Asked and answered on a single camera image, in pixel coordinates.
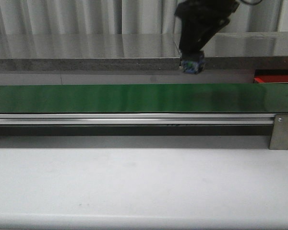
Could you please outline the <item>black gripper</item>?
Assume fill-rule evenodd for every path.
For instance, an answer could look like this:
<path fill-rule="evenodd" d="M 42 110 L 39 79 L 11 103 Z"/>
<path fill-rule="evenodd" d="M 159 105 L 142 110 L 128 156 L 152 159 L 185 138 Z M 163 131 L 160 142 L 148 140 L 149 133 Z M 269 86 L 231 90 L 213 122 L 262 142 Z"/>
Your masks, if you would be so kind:
<path fill-rule="evenodd" d="M 175 16 L 181 20 L 181 54 L 198 53 L 229 24 L 230 15 L 236 12 L 239 5 L 236 0 L 185 0 L 179 3 Z"/>

